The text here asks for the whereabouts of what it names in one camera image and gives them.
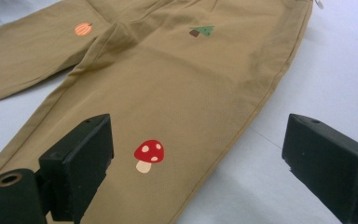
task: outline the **black mount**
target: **black mount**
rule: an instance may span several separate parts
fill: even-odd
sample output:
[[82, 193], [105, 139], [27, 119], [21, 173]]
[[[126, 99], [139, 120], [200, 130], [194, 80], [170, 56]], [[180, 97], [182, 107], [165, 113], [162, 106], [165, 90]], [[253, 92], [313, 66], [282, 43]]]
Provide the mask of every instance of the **black mount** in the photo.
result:
[[86, 119], [39, 158], [40, 170], [0, 175], [0, 224], [80, 219], [114, 157], [109, 115]]
[[342, 223], [358, 223], [358, 143], [316, 119], [291, 114], [282, 157]]

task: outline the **white polka dot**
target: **white polka dot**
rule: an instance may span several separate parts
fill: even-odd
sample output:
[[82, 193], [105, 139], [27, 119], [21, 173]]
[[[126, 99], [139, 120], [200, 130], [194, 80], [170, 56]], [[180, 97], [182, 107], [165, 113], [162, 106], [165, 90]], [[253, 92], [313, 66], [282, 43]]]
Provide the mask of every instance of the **white polka dot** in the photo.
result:
[[143, 152], [147, 152], [148, 150], [149, 150], [149, 147], [148, 147], [148, 146], [142, 147], [142, 151], [143, 151]]

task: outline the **pant leg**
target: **pant leg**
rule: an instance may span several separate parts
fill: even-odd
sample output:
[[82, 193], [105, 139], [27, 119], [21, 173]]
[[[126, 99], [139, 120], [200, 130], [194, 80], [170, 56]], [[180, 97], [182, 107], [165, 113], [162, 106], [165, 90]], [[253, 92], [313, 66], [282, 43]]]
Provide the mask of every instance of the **pant leg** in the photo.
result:
[[0, 99], [79, 63], [112, 22], [107, 4], [94, 5], [65, 0], [1, 26]]
[[[287, 71], [312, 1], [146, 5], [98, 37], [0, 154], [0, 173], [36, 170], [78, 122], [109, 113], [115, 158], [82, 223], [174, 223]], [[165, 156], [141, 173], [145, 142]]]

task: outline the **orange pumpkin patch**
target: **orange pumpkin patch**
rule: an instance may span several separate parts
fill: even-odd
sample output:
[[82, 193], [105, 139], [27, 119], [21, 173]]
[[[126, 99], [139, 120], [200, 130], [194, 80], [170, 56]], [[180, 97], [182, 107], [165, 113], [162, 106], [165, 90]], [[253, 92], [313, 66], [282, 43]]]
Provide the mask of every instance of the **orange pumpkin patch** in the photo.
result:
[[92, 30], [91, 25], [92, 24], [89, 22], [82, 22], [78, 24], [78, 26], [75, 28], [75, 34], [80, 36], [89, 34]]

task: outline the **mushroom stem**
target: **mushroom stem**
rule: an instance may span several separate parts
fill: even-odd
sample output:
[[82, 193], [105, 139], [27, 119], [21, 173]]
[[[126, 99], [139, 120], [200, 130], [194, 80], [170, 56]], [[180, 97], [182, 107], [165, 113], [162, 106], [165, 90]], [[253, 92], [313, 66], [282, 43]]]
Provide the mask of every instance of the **mushroom stem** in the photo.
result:
[[136, 163], [136, 169], [142, 174], [147, 174], [151, 167], [152, 163], [147, 161], [138, 161], [138, 163]]

